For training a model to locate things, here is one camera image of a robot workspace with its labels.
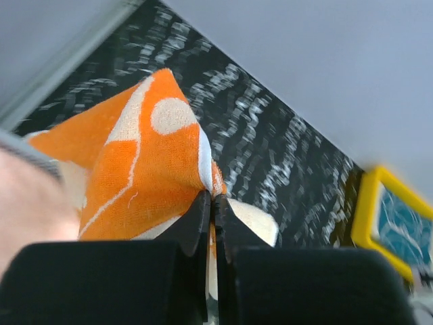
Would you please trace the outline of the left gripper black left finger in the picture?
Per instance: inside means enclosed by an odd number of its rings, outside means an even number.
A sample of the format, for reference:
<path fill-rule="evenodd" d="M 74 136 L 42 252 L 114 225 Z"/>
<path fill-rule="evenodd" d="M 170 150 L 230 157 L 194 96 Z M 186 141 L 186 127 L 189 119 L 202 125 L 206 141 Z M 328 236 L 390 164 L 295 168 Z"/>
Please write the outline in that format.
<path fill-rule="evenodd" d="M 24 247 L 1 281 L 2 324 L 202 324 L 210 195 L 153 240 Z"/>

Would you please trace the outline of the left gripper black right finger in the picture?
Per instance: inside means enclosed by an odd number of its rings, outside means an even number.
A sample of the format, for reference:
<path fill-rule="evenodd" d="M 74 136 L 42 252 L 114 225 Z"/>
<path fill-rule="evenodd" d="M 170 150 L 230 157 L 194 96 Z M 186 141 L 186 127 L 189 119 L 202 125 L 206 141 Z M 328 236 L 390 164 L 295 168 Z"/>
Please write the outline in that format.
<path fill-rule="evenodd" d="M 272 248 L 213 203 L 221 324 L 414 324 L 399 275 L 378 252 Z"/>

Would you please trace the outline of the orange white patterned towel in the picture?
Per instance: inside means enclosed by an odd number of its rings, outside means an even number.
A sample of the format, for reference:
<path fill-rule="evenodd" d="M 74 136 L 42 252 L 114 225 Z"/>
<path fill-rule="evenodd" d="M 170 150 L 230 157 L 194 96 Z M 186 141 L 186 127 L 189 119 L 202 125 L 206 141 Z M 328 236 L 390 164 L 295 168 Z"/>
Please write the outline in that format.
<path fill-rule="evenodd" d="M 167 68 L 27 140 L 58 162 L 79 240 L 154 239 L 200 191 L 227 191 L 208 137 Z"/>

